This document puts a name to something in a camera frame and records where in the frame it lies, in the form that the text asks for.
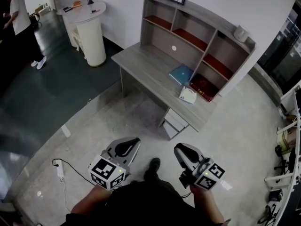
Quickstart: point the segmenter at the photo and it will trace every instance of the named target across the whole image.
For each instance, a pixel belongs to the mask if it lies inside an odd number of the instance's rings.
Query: white shirt
[[[22,32],[25,28],[30,26],[30,19],[27,14],[27,9],[25,5],[25,0],[12,0],[10,2],[10,15],[13,13],[19,12],[16,19],[13,21],[13,26],[15,30],[15,35]]]

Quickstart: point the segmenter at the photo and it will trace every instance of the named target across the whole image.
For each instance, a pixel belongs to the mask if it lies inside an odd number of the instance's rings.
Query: person
[[[3,29],[7,29],[9,25],[13,24],[18,46],[29,56],[32,67],[38,65],[37,69],[39,70],[46,62],[46,56],[43,56],[40,52],[37,39],[31,27],[25,1],[10,1],[9,14],[3,14],[4,17],[10,17],[10,20],[4,25]]]
[[[95,186],[91,192],[66,215],[61,226],[160,224],[175,222],[185,225],[226,225],[211,191],[190,186],[195,207],[184,202],[173,186],[159,179],[160,159],[154,158],[144,174],[143,182],[132,182],[111,192]]]

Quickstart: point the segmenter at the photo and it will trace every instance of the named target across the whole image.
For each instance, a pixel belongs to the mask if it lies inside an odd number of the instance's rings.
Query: bookshelf
[[[248,38],[233,36],[235,26],[211,11],[186,1],[144,0],[140,46],[155,47],[193,70],[191,80],[204,78],[216,96],[255,50]]]

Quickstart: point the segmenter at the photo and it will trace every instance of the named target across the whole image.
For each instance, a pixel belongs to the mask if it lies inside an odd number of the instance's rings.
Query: white sneaker
[[[43,67],[44,63],[46,62],[47,57],[44,56],[43,59],[39,62],[37,69],[39,70],[40,68]]]
[[[37,62],[37,61],[34,61],[34,62],[32,63],[32,67],[36,66],[37,64],[38,64],[38,62]]]

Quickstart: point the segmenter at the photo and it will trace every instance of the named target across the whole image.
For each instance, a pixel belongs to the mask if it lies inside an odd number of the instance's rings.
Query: dark gray floor
[[[111,56],[122,49],[104,39],[107,61],[90,67],[70,42],[60,16],[41,18],[36,32],[47,62],[26,66],[0,97],[0,198],[35,152],[90,99],[120,79]]]

